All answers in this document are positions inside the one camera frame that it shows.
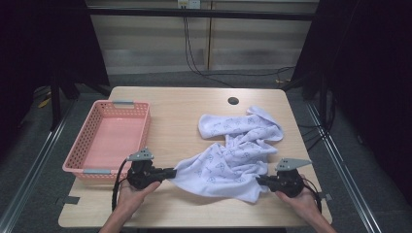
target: white towel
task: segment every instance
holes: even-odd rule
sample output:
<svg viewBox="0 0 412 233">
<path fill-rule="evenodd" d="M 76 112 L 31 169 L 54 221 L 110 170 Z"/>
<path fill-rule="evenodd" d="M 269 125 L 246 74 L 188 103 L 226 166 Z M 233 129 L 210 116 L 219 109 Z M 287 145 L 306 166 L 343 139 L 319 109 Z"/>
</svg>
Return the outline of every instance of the white towel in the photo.
<svg viewBox="0 0 412 233">
<path fill-rule="evenodd" d="M 252 106 L 247 116 L 204 115 L 199 121 L 203 139 L 225 136 L 225 146 L 211 145 L 176 166 L 169 180 L 188 192 L 211 197 L 230 197 L 255 203 L 267 186 L 256 181 L 267 174 L 267 155 L 277 150 L 267 141 L 280 141 L 283 130 L 265 110 Z"/>
</svg>

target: cable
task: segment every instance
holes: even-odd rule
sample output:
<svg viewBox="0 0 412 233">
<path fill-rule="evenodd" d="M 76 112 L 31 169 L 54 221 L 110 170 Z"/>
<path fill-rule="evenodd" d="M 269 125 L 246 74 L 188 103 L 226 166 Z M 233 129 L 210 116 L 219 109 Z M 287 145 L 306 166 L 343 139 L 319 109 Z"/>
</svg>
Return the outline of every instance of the cable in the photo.
<svg viewBox="0 0 412 233">
<path fill-rule="evenodd" d="M 319 195 L 319 191 L 318 189 L 315 187 L 315 185 L 307 180 L 307 179 L 303 179 L 304 181 L 307 181 L 309 184 L 311 184 L 313 186 L 313 188 L 309 185 L 307 185 L 306 183 L 303 184 L 303 186 L 305 186 L 307 189 L 309 189 L 313 195 L 315 196 L 315 201 L 316 201 L 316 205 L 318 206 L 318 210 L 320 213 L 322 213 L 322 199 L 321 196 Z"/>
<path fill-rule="evenodd" d="M 286 72 L 290 69 L 293 69 L 295 66 L 289 66 L 289 67 L 282 67 L 280 69 L 278 69 L 276 72 L 272 72 L 272 73 L 266 73 L 266 74 L 241 74 L 241 73 L 214 73 L 214 74 L 204 74 L 202 72 L 199 71 L 199 69 L 197 68 L 195 62 L 194 62 L 194 58 L 193 58 L 193 54 L 191 51 L 191 44 L 190 44 L 190 38 L 189 38 L 189 24 L 188 24 L 188 19 L 186 17 L 184 17 L 184 25 L 185 25 L 185 56 L 186 56 L 186 62 L 190 68 L 190 70 L 199 76 L 202 76 L 205 79 L 209 79 L 218 83 L 222 83 L 224 85 L 230 86 L 230 87 L 234 87 L 228 83 L 219 81 L 219 80 L 215 80 L 210 78 L 211 76 L 245 76 L 245 77 L 263 77 L 263 76 L 277 76 L 278 78 L 278 88 L 280 86 L 280 76 L 279 74 Z M 189 62 L 189 56 L 190 55 L 190 59 L 191 59 L 191 63 L 193 65 L 193 67 L 191 67 L 190 62 Z"/>
<path fill-rule="evenodd" d="M 222 83 L 222 84 L 224 84 L 224 85 L 227 85 L 227 86 L 229 86 L 229 87 L 234 88 L 234 86 L 231 85 L 231 84 L 228 84 L 228 83 L 225 83 L 225 82 L 222 82 L 222 81 L 219 81 L 219 80 L 215 80 L 215 79 L 212 79 L 212 78 L 209 78 L 209 77 L 203 75 L 203 74 L 197 69 L 196 63 L 194 62 L 193 54 L 192 54 L 192 52 L 191 52 L 191 45 L 190 45 L 190 39 L 189 39 L 188 19 L 187 19 L 186 17 L 184 17 L 183 20 L 184 20 L 184 25 L 185 25 L 185 55 L 186 55 L 186 63 L 188 64 L 188 66 L 189 66 L 189 68 L 191 69 L 191 71 L 192 71 L 194 74 L 199 75 L 199 76 L 201 76 L 201 77 L 203 77 L 203 78 L 205 78 L 205 79 L 212 80 L 212 81 L 215 81 L 215 82 L 218 82 L 218 83 Z M 191 63 L 193 64 L 195 70 L 193 70 L 193 68 L 191 67 L 190 62 L 189 62 L 188 46 L 189 46 L 189 54 L 190 54 L 190 58 L 191 58 Z"/>
<path fill-rule="evenodd" d="M 127 159 L 125 159 L 125 160 L 123 161 L 123 163 L 121 164 L 121 166 L 119 167 L 118 175 L 116 176 L 115 185 L 113 186 L 112 211 L 115 210 L 116 205 L 118 204 L 118 191 L 119 191 L 120 183 L 125 180 L 125 179 L 123 179 L 123 180 L 121 180 L 121 182 L 119 182 L 121 170 L 123 170 L 124 164 L 125 164 L 126 162 L 127 162 Z"/>
</svg>

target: table surface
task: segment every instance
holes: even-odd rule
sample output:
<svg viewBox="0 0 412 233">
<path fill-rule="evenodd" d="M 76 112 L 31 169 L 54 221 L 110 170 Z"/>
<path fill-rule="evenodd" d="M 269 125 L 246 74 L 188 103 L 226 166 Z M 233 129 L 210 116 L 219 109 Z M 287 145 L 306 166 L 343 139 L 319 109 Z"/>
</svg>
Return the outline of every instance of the table surface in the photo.
<svg viewBox="0 0 412 233">
<path fill-rule="evenodd" d="M 236 97 L 237 105 L 228 103 Z M 284 91 L 277 89 L 200 87 L 115 87 L 111 100 L 136 100 L 151 104 L 151 125 L 147 147 L 154 166 L 174 167 L 186 158 L 205 151 L 224 137 L 204 140 L 197 129 L 203 114 L 244 116 L 257 105 L 283 127 L 285 137 L 269 155 L 269 174 L 274 175 L 281 158 L 309 159 Z M 312 165 L 298 169 L 321 190 Z M 63 227 L 101 227 L 111 213 L 113 183 L 75 179 L 69 196 L 80 197 L 77 205 L 66 204 L 58 220 Z M 323 215 L 331 222 L 327 204 Z M 125 226 L 156 227 L 292 227 L 306 223 L 272 192 L 260 195 L 255 204 L 230 198 L 202 197 L 181 190 L 169 181 L 145 199 Z"/>
</svg>

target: pink plastic basket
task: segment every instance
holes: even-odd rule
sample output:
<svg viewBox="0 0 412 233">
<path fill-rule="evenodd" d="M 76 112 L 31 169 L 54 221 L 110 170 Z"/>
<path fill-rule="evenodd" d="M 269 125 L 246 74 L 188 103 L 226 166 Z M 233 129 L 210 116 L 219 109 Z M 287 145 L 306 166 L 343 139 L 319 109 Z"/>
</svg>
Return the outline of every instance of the pink plastic basket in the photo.
<svg viewBox="0 0 412 233">
<path fill-rule="evenodd" d="M 149 107 L 149 103 L 133 101 L 94 102 L 63 170 L 80 179 L 114 180 L 121 163 L 146 144 Z M 126 163 L 123 178 L 129 167 Z"/>
</svg>

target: black curtain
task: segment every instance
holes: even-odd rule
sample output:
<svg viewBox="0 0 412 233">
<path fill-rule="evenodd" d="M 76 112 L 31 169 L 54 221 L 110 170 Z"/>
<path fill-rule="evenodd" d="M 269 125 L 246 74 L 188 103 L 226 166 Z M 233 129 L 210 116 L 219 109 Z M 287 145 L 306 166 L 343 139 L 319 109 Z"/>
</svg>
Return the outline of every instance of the black curtain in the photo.
<svg viewBox="0 0 412 233">
<path fill-rule="evenodd" d="M 56 78 L 64 94 L 74 98 L 74 83 L 109 85 L 90 16 L 53 10 L 64 7 L 85 8 L 86 3 L 15 0 L 0 4 L 1 150 L 13 141 L 37 87 L 51 85 Z"/>
</svg>

